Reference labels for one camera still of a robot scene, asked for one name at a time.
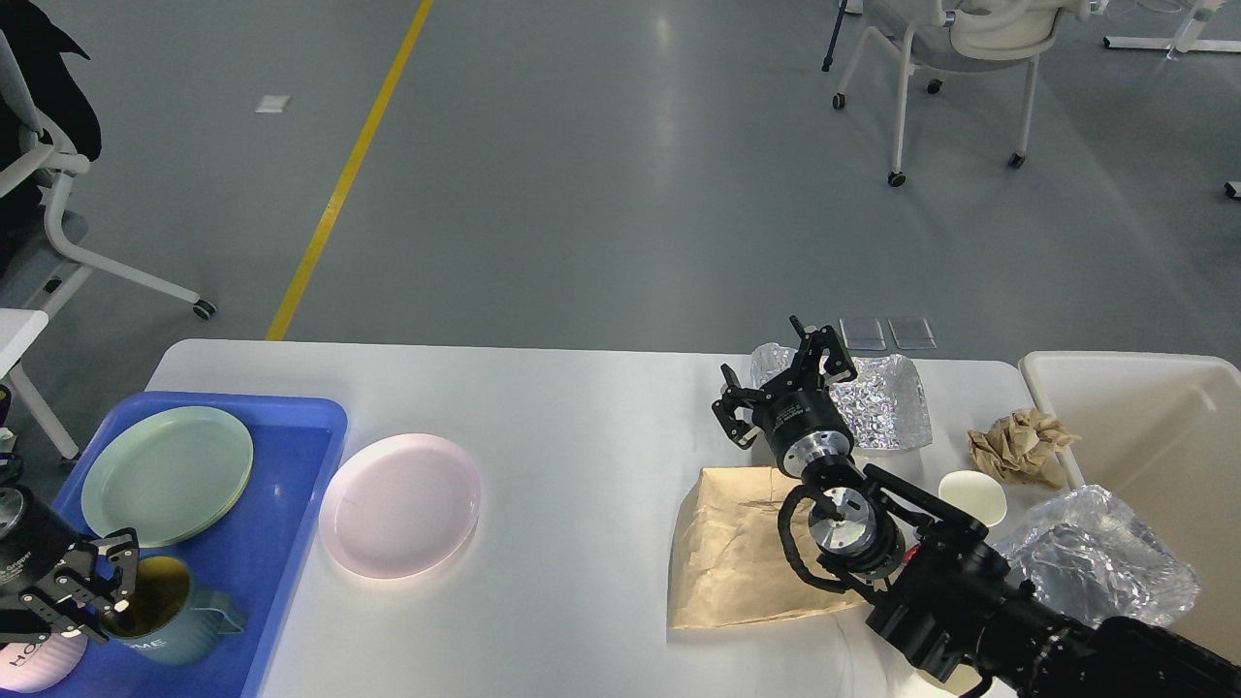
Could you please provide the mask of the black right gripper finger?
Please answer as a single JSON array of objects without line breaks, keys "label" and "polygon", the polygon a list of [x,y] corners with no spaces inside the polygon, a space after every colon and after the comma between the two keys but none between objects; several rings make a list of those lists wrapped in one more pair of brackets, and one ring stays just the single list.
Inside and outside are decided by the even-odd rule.
[{"label": "black right gripper finger", "polygon": [[789,366],[789,392],[827,395],[831,386],[858,380],[858,366],[834,327],[812,328],[797,315],[791,315],[789,322],[800,340]]},{"label": "black right gripper finger", "polygon": [[750,424],[740,417],[740,411],[748,409],[766,409],[772,395],[763,390],[742,386],[732,366],[722,364],[719,366],[722,373],[724,385],[719,392],[717,401],[711,402],[711,411],[717,419],[719,427],[726,433],[728,440],[742,450],[748,450],[755,443],[758,433],[762,432],[758,425]]}]

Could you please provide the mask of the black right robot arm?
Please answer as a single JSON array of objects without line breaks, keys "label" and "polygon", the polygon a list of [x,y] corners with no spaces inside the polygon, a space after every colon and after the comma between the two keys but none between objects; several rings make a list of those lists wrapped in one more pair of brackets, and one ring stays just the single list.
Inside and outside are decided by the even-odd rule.
[{"label": "black right robot arm", "polygon": [[872,632],[936,681],[970,666],[970,697],[993,681],[1019,697],[1239,696],[1236,664],[1138,619],[1090,627],[1055,614],[1033,582],[1006,581],[980,520],[877,465],[859,467],[829,392],[858,378],[855,363],[831,327],[791,325],[800,344],[789,366],[748,388],[724,365],[711,409],[740,448],[763,436],[794,479],[776,527],[802,582],[860,592]]}]

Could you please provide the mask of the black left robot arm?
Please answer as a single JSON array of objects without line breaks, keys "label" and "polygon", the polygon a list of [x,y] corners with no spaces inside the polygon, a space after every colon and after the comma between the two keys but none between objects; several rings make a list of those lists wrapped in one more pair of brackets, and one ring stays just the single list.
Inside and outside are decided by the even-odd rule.
[{"label": "black left robot arm", "polygon": [[105,645],[103,622],[124,614],[137,592],[137,530],[79,533],[19,484],[24,467],[17,455],[2,455],[2,642],[43,645],[58,635]]}]

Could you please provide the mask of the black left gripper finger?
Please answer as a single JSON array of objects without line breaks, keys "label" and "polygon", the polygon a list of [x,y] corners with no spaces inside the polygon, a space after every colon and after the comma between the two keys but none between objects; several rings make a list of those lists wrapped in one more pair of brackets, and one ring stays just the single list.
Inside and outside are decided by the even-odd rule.
[{"label": "black left gripper finger", "polygon": [[58,635],[105,645],[102,615],[109,610],[110,597],[82,582],[47,582],[9,592],[1,600],[1,641],[43,645]]},{"label": "black left gripper finger", "polygon": [[68,597],[74,611],[71,623],[98,623],[99,619],[130,623],[139,560],[141,548],[133,527],[102,538],[79,533],[68,551]]}]

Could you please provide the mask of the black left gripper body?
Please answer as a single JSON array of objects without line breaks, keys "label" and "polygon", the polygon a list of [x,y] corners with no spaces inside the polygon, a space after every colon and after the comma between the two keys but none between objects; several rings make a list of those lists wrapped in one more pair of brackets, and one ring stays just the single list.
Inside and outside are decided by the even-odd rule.
[{"label": "black left gripper body", "polygon": [[17,596],[48,575],[79,532],[24,486],[1,488],[1,595]]}]

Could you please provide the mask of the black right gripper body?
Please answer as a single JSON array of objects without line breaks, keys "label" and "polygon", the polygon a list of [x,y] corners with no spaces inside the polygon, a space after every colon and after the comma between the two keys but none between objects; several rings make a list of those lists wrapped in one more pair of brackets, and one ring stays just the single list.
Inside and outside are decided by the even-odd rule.
[{"label": "black right gripper body", "polygon": [[772,392],[752,409],[781,473],[799,482],[855,482],[854,433],[824,389]]}]

